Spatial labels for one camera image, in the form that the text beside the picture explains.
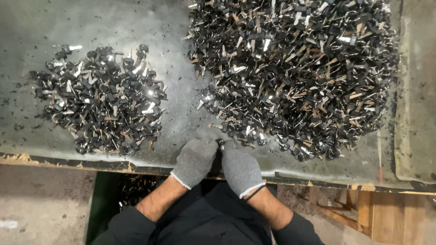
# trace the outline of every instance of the person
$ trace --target person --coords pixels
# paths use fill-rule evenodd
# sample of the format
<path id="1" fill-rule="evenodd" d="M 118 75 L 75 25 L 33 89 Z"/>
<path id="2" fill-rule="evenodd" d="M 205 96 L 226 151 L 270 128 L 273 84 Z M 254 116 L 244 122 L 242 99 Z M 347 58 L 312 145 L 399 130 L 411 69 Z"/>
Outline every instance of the person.
<path id="1" fill-rule="evenodd" d="M 257 161 L 232 142 L 222 152 L 227 182 L 208 181 L 218 144 L 192 140 L 170 176 L 135 207 L 108 223 L 93 245 L 321 245 L 312 223 L 282 204 L 262 179 Z"/>

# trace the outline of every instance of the sheet metal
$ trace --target sheet metal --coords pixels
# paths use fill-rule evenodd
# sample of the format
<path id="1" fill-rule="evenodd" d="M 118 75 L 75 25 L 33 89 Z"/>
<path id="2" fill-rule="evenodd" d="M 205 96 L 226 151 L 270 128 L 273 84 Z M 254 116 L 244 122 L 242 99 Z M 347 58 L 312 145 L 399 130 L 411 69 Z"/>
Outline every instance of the sheet metal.
<path id="1" fill-rule="evenodd" d="M 207 111 L 197 111 L 192 101 L 196 89 L 204 88 L 208 78 L 193 82 L 195 70 L 187 54 L 190 43 L 181 41 L 189 27 L 187 1 L 162 0 L 123 2 L 118 0 L 57 1 L 35 0 L 22 4 L 5 0 L 0 3 L 0 152 L 27 153 L 62 159 L 88 161 L 127 160 L 137 166 L 172 167 L 181 147 L 197 137 L 225 138 L 217 128 L 220 120 Z M 134 156 L 82 156 L 75 151 L 68 131 L 34 118 L 44 103 L 34 97 L 32 85 L 21 79 L 30 70 L 42 69 L 55 54 L 53 45 L 80 44 L 72 60 L 86 55 L 98 45 L 111 45 L 128 52 L 147 43 L 147 60 L 157 72 L 156 80 L 165 81 L 169 101 L 163 101 L 162 127 L 165 129 L 152 151 L 143 149 Z M 393 113 L 386 113 L 379 134 L 370 133 L 357 144 L 359 151 L 344 151 L 335 162 L 310 160 L 298 162 L 279 144 L 271 143 L 255 150 L 243 149 L 256 157 L 264 176 L 296 177 L 335 183 L 370 183 L 392 186 L 398 180 L 392 171 Z"/>

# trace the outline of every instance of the dirty metal surface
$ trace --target dirty metal surface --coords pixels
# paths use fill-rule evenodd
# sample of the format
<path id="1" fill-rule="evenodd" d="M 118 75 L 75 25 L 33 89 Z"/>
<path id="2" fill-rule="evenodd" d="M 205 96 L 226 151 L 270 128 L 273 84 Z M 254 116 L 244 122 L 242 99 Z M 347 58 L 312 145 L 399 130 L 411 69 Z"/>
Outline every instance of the dirty metal surface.
<path id="1" fill-rule="evenodd" d="M 404 1 L 395 119 L 396 175 L 427 184 L 436 184 L 436 33 L 425 26 L 436 26 L 435 7 L 431 0 Z"/>
<path id="2" fill-rule="evenodd" d="M 398 17 L 399 4 L 395 3 L 391 8 Z M 220 121 L 204 109 L 196 111 L 192 100 L 195 90 L 204 88 L 208 80 L 195 81 L 194 67 L 186 57 L 191 42 L 181 41 L 189 25 L 189 4 L 179 0 L 35 0 L 25 4 L 23 0 L 2 1 L 0 152 L 88 162 L 129 161 L 138 167 L 171 168 L 189 139 L 226 139 L 218 129 L 208 128 L 208 124 Z M 158 74 L 155 79 L 168 85 L 169 99 L 161 104 L 161 108 L 167 108 L 162 120 L 164 131 L 152 151 L 142 148 L 134 156 L 124 157 L 82 156 L 76 153 L 67 130 L 56 127 L 50 131 L 51 122 L 34 118 L 48 102 L 35 98 L 32 84 L 21 77 L 27 76 L 30 70 L 43 70 L 45 62 L 62 44 L 84 47 L 70 55 L 71 60 L 83 57 L 98 44 L 111 45 L 125 53 L 139 44 L 149 45 L 147 60 Z M 389 108 L 395 108 L 395 89 L 393 85 Z M 334 161 L 314 159 L 300 163 L 289 152 L 281 152 L 274 139 L 266 146 L 245 147 L 243 151 L 257 158 L 265 177 L 407 189 L 410 184 L 399 181 L 393 170 L 394 116 L 392 110 L 384 114 L 385 126 L 379 133 L 362 137 L 357 147 L 350 151 L 343 149 L 345 157 Z"/>

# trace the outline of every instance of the pile of keys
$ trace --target pile of keys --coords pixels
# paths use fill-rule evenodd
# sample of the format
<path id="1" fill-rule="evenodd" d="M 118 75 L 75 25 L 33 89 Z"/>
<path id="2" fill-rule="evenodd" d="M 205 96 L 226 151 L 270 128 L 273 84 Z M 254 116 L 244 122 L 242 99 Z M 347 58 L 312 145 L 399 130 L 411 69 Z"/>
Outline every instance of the pile of keys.
<path id="1" fill-rule="evenodd" d="M 136 60 L 132 51 L 123 58 L 108 46 L 67 62 L 77 47 L 63 45 L 56 60 L 46 63 L 51 73 L 30 72 L 36 96 L 51 100 L 43 117 L 53 127 L 68 129 L 80 154 L 134 154 L 144 140 L 150 150 L 162 129 L 159 105 L 167 87 L 154 80 L 156 72 L 146 62 L 148 47 L 138 47 Z"/>
<path id="2" fill-rule="evenodd" d="M 300 161 L 343 157 L 382 127 L 398 72 L 384 0 L 211 0 L 189 6 L 194 96 L 244 146 L 274 135 Z"/>

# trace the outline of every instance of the wooden plank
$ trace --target wooden plank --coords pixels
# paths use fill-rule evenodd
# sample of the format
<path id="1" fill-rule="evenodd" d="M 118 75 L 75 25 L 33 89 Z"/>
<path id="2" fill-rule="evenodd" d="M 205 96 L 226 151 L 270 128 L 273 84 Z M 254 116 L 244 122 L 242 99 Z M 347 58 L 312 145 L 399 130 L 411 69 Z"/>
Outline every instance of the wooden plank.
<path id="1" fill-rule="evenodd" d="M 321 213 L 325 214 L 326 216 L 328 216 L 328 217 L 330 217 L 330 218 L 332 218 L 332 219 L 334 219 L 336 221 L 339 221 L 340 223 L 342 223 L 342 224 L 344 224 L 344 225 L 346 225 L 348 227 L 351 227 L 354 230 L 358 229 L 358 225 L 357 225 L 357 222 L 355 220 L 350 219 L 349 217 L 347 217 L 345 215 L 337 214 L 337 213 L 335 213 L 333 211 L 330 211 L 328 209 L 322 208 L 320 206 L 317 206 L 317 207 L 318 207 L 318 210 Z"/>
<path id="2" fill-rule="evenodd" d="M 372 195 L 371 191 L 358 192 L 358 231 L 363 232 L 364 227 L 370 228 L 372 223 Z"/>
<path id="3" fill-rule="evenodd" d="M 404 195 L 404 235 L 403 244 L 419 244 L 424 239 L 425 231 L 425 201 L 422 195 Z"/>
<path id="4" fill-rule="evenodd" d="M 310 187 L 309 188 L 309 193 L 308 193 L 307 199 L 310 203 L 317 205 L 320 197 L 321 197 L 321 188 L 319 188 L 319 187 Z"/>
<path id="5" fill-rule="evenodd" d="M 371 237 L 375 242 L 421 245 L 424 237 L 425 197 L 374 193 Z"/>
<path id="6" fill-rule="evenodd" d="M 320 206 L 320 207 L 331 211 L 351 211 L 351 209 L 348 207 L 328 207 L 328 206 Z"/>
<path id="7" fill-rule="evenodd" d="M 347 202 L 345 205 L 352 209 L 357 209 L 358 204 L 358 191 L 356 190 L 347 190 Z"/>

